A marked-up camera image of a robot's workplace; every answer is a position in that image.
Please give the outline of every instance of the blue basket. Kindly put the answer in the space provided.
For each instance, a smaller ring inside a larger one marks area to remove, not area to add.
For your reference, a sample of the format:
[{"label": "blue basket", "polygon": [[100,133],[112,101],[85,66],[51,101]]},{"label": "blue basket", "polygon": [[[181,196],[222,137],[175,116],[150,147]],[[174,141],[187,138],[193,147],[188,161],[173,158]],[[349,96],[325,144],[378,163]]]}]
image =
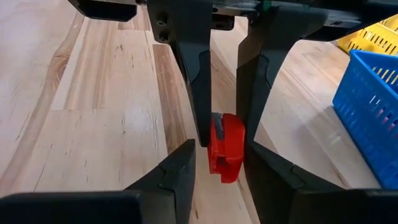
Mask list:
[{"label": "blue basket", "polygon": [[380,184],[398,189],[398,57],[350,54],[335,111]]}]

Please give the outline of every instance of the red object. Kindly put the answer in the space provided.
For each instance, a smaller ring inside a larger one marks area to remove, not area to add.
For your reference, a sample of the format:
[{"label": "red object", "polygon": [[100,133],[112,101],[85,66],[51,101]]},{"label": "red object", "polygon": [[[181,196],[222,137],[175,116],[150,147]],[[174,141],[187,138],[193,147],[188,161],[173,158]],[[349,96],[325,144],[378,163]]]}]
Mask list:
[{"label": "red object", "polygon": [[207,147],[210,173],[221,174],[221,183],[238,179],[244,154],[244,125],[233,114],[211,119],[210,143]]}]

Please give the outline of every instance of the light wood grain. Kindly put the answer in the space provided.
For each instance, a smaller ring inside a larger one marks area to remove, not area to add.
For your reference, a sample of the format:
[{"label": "light wood grain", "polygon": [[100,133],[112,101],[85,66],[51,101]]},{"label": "light wood grain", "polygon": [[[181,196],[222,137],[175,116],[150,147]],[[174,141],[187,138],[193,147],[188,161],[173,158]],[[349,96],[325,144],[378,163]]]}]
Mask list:
[{"label": "light wood grain", "polygon": [[[212,32],[214,111],[235,111],[246,32],[244,18]],[[331,107],[348,60],[329,43],[298,42],[256,141],[342,187],[379,187]],[[197,139],[177,63],[143,7],[119,23],[83,18],[64,0],[0,2],[0,67],[0,196],[123,189]],[[244,171],[221,184],[199,145],[190,222],[259,223]]]}]

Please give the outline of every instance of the yellow plastic crate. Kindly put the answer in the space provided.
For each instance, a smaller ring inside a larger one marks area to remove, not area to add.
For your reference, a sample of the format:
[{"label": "yellow plastic crate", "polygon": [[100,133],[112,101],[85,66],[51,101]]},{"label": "yellow plastic crate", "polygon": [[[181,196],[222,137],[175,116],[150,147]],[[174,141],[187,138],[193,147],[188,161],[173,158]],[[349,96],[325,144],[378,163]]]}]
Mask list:
[{"label": "yellow plastic crate", "polygon": [[398,55],[398,33],[377,23],[341,38],[338,45],[346,52],[354,49]]},{"label": "yellow plastic crate", "polygon": [[383,24],[386,27],[392,29],[393,31],[398,32],[398,14],[388,19],[384,19],[383,21],[380,21],[380,24]]}]

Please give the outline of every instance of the wood plank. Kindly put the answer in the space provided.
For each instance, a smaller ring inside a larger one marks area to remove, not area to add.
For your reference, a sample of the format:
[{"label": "wood plank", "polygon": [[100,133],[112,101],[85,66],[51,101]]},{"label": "wood plank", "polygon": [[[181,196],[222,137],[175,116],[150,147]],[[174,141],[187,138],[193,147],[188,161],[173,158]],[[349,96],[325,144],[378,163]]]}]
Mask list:
[{"label": "wood plank", "polygon": [[152,34],[77,15],[75,47],[62,44],[55,54],[64,59],[68,49],[72,60],[51,63],[38,128],[28,132],[30,149],[8,166],[4,194],[122,189],[167,155]]},{"label": "wood plank", "polygon": [[[336,167],[336,174],[340,175],[338,178],[345,179],[345,187],[379,187],[331,104],[338,87],[336,83],[340,82],[348,63],[348,56],[329,43],[316,43],[312,46],[309,44],[312,43],[297,43],[285,61],[283,72],[286,71],[285,77],[290,80],[286,83],[290,84],[289,88],[294,93],[294,103],[290,103],[290,106],[295,111],[300,108],[300,113],[296,115],[310,131],[310,141],[319,144],[320,151],[323,151]],[[337,56],[322,56],[316,48]],[[300,53],[305,49],[312,49],[313,54],[319,52],[316,55],[317,60],[315,57],[308,59],[308,54]]]},{"label": "wood plank", "polygon": [[30,157],[83,22],[65,1],[2,5],[12,14],[0,22],[0,195]]}]

